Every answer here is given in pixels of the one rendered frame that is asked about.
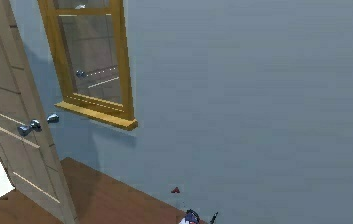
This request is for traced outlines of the blue and white object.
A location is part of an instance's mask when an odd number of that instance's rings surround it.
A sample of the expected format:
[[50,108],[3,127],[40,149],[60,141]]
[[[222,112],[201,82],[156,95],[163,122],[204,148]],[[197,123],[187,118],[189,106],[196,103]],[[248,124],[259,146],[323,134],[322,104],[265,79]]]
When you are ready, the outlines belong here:
[[189,209],[178,224],[200,224],[200,217],[196,211]]

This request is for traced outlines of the yellow wooden framed window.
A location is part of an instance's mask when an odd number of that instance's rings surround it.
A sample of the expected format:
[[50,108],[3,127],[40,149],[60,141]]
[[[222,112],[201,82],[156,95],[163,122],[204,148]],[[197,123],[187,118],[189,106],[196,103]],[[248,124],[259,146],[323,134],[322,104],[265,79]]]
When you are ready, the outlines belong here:
[[123,0],[37,0],[61,109],[131,131],[132,82]]

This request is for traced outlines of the beige panelled room door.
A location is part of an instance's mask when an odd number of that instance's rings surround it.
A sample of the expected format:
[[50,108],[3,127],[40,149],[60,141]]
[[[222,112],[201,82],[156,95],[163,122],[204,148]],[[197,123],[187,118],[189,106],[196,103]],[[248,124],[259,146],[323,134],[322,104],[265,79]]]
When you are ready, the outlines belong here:
[[[31,120],[42,130],[22,137]],[[10,0],[0,0],[0,158],[11,183],[62,224],[80,224]]]

